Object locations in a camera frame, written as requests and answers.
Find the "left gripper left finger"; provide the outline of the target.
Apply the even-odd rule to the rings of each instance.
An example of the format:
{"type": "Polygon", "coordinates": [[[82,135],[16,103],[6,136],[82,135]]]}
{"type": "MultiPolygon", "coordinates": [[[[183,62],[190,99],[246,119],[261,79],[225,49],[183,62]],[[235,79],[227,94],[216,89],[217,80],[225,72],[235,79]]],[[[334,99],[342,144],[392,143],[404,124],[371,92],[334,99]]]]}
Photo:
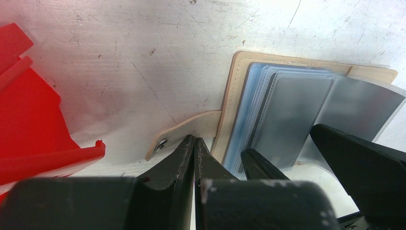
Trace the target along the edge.
{"type": "Polygon", "coordinates": [[[195,136],[138,176],[126,217],[128,230],[188,230],[191,223],[195,136]]]}

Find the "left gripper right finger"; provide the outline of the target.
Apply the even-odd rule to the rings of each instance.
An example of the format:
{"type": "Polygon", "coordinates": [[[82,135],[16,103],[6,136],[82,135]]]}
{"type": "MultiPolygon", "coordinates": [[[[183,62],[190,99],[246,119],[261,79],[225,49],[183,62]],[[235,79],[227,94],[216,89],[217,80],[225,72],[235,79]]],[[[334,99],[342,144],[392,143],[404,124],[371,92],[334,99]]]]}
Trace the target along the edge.
{"type": "Polygon", "coordinates": [[[203,138],[194,143],[195,226],[197,230],[240,230],[241,216],[230,200],[237,182],[210,153],[203,138]]]}

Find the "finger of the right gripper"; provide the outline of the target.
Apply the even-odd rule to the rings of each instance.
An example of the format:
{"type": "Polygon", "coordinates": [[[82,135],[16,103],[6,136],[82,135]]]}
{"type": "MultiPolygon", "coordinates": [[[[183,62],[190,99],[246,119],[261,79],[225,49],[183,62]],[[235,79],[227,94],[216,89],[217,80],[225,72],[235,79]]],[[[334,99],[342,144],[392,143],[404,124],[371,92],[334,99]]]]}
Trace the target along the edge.
{"type": "Polygon", "coordinates": [[[246,149],[240,156],[248,180],[290,180],[255,149],[246,149]]]}
{"type": "Polygon", "coordinates": [[[406,154],[324,124],[310,136],[365,217],[406,218],[406,154]]]}

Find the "beige card holder wallet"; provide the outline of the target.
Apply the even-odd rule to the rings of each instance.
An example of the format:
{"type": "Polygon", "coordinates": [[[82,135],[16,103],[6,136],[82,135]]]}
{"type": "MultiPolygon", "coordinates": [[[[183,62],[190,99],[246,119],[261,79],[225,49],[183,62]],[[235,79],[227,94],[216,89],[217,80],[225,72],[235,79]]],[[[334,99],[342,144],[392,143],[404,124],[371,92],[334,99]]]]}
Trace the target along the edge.
{"type": "Polygon", "coordinates": [[[397,72],[239,51],[220,111],[205,112],[157,134],[145,159],[186,135],[214,138],[212,155],[237,177],[241,153],[255,149],[280,170],[303,163],[330,170],[310,130],[326,124],[375,141],[406,102],[397,72]]]}

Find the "grey credit card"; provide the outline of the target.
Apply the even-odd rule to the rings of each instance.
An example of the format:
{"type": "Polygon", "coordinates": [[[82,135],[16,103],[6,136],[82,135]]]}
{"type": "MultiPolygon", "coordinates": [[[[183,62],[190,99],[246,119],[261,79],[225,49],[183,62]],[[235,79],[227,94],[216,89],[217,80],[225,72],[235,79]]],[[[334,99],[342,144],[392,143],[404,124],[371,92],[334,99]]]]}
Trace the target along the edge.
{"type": "Polygon", "coordinates": [[[251,135],[251,148],[278,169],[291,168],[333,83],[331,76],[275,73],[251,135]]]}

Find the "red plastic bin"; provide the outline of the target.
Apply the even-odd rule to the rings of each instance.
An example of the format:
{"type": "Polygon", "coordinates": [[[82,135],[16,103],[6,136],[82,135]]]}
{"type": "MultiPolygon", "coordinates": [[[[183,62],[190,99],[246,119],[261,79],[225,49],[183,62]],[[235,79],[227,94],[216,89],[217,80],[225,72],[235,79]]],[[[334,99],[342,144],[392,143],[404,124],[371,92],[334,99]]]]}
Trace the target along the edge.
{"type": "Polygon", "coordinates": [[[0,28],[0,198],[31,177],[65,177],[102,159],[105,144],[81,148],[70,136],[61,98],[24,53],[33,42],[15,23],[0,28]]]}

